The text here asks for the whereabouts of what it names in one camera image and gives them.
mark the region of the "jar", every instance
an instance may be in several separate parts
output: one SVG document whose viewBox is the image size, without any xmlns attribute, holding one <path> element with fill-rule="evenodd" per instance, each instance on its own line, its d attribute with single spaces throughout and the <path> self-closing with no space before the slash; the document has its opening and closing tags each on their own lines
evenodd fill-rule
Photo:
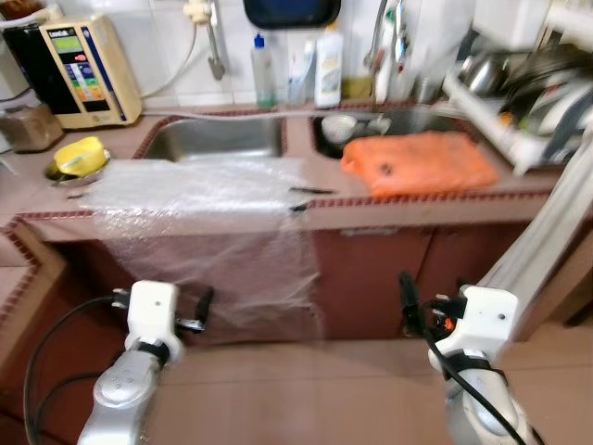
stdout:
<svg viewBox="0 0 593 445">
<path fill-rule="evenodd" d="M 64 134 L 46 104 L 38 100 L 10 102 L 0 110 L 0 133 L 15 153 L 47 150 Z"/>
<path fill-rule="evenodd" d="M 0 0 L 0 14 L 5 20 L 22 19 L 43 7 L 39 0 Z"/>
</svg>

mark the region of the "bottle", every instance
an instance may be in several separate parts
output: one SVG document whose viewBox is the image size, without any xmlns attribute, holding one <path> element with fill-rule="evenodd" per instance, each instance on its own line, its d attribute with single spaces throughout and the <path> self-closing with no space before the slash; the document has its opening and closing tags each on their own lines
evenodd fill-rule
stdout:
<svg viewBox="0 0 593 445">
<path fill-rule="evenodd" d="M 377 104 L 383 104 L 387 99 L 389 89 L 389 80 L 391 78 L 393 65 L 393 38 L 395 36 L 396 20 L 393 12 L 393 5 L 385 8 L 385 15 L 381 25 L 381 38 L 379 49 L 383 49 L 385 54 L 383 62 L 374 76 L 374 98 Z"/>
<path fill-rule="evenodd" d="M 255 47 L 251 50 L 251 64 L 256 83 L 256 100 L 259 107 L 272 108 L 276 105 L 276 96 L 270 51 L 266 48 L 266 43 L 259 33 L 256 35 L 254 43 Z"/>
<path fill-rule="evenodd" d="M 307 40 L 302 57 L 295 57 L 288 71 L 288 95 L 286 104 L 302 106 L 307 102 L 309 73 L 313 71 L 315 41 Z"/>
<path fill-rule="evenodd" d="M 315 105 L 329 108 L 339 105 L 342 98 L 342 53 L 344 37 L 335 23 L 327 27 L 317 41 L 315 70 Z"/>
</svg>

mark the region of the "metal pot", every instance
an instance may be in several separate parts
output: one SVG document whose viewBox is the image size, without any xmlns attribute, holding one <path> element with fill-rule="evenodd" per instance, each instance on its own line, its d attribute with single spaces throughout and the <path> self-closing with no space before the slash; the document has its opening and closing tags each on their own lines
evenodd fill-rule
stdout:
<svg viewBox="0 0 593 445">
<path fill-rule="evenodd" d="M 465 59 L 460 80 L 475 95 L 496 95 L 509 72 L 508 56 L 484 53 Z"/>
</svg>

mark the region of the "white bowl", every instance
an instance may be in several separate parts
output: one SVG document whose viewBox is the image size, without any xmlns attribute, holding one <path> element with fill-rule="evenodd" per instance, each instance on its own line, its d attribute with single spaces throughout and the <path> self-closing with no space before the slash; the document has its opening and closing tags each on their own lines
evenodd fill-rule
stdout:
<svg viewBox="0 0 593 445">
<path fill-rule="evenodd" d="M 323 135 L 333 144 L 344 144 L 354 134 L 357 122 L 355 118 L 345 114 L 328 116 L 322 121 Z"/>
</svg>

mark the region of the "label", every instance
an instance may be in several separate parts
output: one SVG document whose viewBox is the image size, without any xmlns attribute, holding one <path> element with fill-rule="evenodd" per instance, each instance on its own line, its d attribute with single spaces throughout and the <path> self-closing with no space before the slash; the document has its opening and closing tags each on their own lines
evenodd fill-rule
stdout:
<svg viewBox="0 0 593 445">
<path fill-rule="evenodd" d="M 105 94 L 99 86 L 99 81 L 91 68 L 88 56 L 84 54 L 81 41 L 74 28 L 52 30 L 47 34 L 51 38 L 74 87 L 74 92 L 81 102 L 104 101 Z"/>
<path fill-rule="evenodd" d="M 360 229 L 344 229 L 340 231 L 342 236 L 380 235 L 391 236 L 399 231 L 398 228 L 388 227 L 364 227 Z"/>
<path fill-rule="evenodd" d="M 90 63 L 69 63 L 65 67 L 74 91 L 82 102 L 105 100 L 103 90 L 99 86 L 99 81 L 96 79 Z"/>
<path fill-rule="evenodd" d="M 337 52 L 328 52 L 322 60 L 321 67 L 325 74 L 323 74 L 322 93 L 334 94 L 342 88 L 342 70 L 340 67 L 340 54 Z"/>
</svg>

